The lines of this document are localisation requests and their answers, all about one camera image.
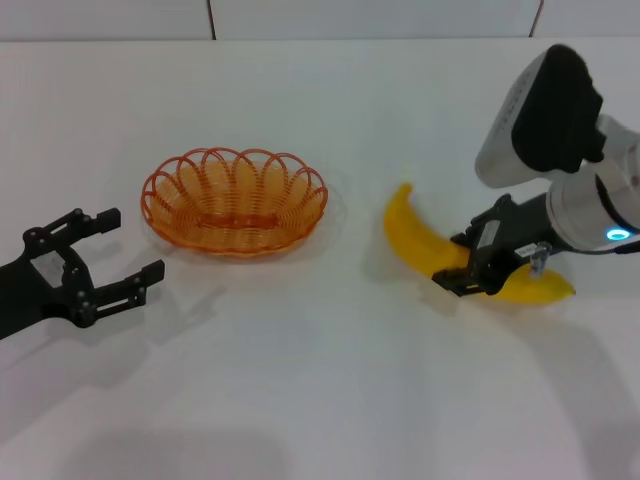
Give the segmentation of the orange woven plastic basket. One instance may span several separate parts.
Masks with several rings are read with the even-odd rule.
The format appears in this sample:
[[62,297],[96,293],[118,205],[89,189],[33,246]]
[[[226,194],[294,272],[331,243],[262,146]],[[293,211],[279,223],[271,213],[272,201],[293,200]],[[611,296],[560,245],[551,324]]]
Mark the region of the orange woven plastic basket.
[[299,157],[251,148],[196,148],[146,179],[141,213],[169,244],[219,257],[257,258],[304,242],[322,219],[329,189]]

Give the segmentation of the yellow toy banana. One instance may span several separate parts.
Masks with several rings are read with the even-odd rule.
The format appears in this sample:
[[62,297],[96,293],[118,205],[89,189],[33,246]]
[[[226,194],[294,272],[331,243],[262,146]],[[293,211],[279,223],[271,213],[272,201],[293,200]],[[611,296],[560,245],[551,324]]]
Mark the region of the yellow toy banana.
[[[410,202],[412,191],[411,184],[401,184],[385,207],[384,234],[393,252],[411,269],[428,278],[445,269],[465,269],[470,249],[441,236],[424,223]],[[534,279],[530,276],[530,267],[524,265],[509,275],[494,297],[516,305],[541,306],[575,294],[573,285],[561,274],[546,270]]]

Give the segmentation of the white tablecloth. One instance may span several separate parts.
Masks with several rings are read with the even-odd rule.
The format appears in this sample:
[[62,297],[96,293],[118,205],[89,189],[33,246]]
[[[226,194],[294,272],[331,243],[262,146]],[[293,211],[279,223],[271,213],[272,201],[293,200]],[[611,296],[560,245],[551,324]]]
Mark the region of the white tablecloth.
[[[561,255],[545,309],[460,299],[389,250],[414,186],[452,235],[474,160],[546,39],[0,44],[0,265],[25,230],[122,212],[78,244],[98,284],[157,259],[146,306],[0,341],[0,480],[640,480],[640,256]],[[290,152],[329,187],[290,254],[177,250],[142,186],[198,147]]]

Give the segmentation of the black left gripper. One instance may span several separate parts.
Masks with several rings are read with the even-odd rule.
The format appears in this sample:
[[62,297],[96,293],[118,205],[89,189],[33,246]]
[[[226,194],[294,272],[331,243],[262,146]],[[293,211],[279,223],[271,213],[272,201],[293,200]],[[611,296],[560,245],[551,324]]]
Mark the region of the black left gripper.
[[96,217],[80,208],[44,227],[23,234],[24,250],[0,266],[0,340],[43,320],[61,318],[89,328],[98,320],[147,303],[147,290],[165,276],[157,260],[123,280],[95,287],[74,244],[121,226],[121,212],[111,208]]

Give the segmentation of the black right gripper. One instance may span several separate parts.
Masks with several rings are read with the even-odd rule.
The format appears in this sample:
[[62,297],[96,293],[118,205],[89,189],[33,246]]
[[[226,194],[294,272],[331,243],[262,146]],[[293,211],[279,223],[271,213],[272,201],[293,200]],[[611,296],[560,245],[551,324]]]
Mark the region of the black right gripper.
[[518,204],[505,194],[450,241],[470,249],[468,266],[431,279],[456,296],[570,293],[566,280],[541,266],[543,257],[569,249],[551,225],[544,195]]

